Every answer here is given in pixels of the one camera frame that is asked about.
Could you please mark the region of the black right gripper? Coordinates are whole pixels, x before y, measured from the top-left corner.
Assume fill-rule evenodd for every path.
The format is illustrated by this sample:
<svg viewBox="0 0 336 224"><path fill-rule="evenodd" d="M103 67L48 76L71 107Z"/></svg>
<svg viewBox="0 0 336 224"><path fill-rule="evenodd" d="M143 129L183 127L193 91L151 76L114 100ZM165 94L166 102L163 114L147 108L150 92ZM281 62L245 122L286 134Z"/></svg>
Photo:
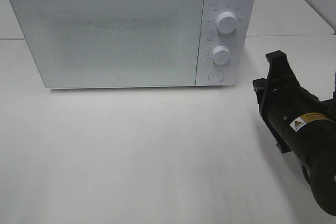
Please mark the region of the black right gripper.
<svg viewBox="0 0 336 224"><path fill-rule="evenodd" d="M296 136L310 120L331 119L331 100L321 101L317 96L301 87L292 71L287 55L280 51L266 54L269 62L267 79L253 80L259 112L274 136L281 153L303 152L303 147L296 147Z"/></svg>

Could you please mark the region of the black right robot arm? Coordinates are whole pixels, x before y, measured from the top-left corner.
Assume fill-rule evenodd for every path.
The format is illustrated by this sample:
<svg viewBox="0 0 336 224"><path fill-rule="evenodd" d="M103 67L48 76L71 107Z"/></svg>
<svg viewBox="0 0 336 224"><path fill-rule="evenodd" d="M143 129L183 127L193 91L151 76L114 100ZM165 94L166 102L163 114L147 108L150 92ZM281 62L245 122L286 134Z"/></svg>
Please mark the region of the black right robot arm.
<svg viewBox="0 0 336 224"><path fill-rule="evenodd" d="M322 210L335 215L335 98L303 88L280 51L266 54L266 78L253 80L259 113L281 153L293 152Z"/></svg>

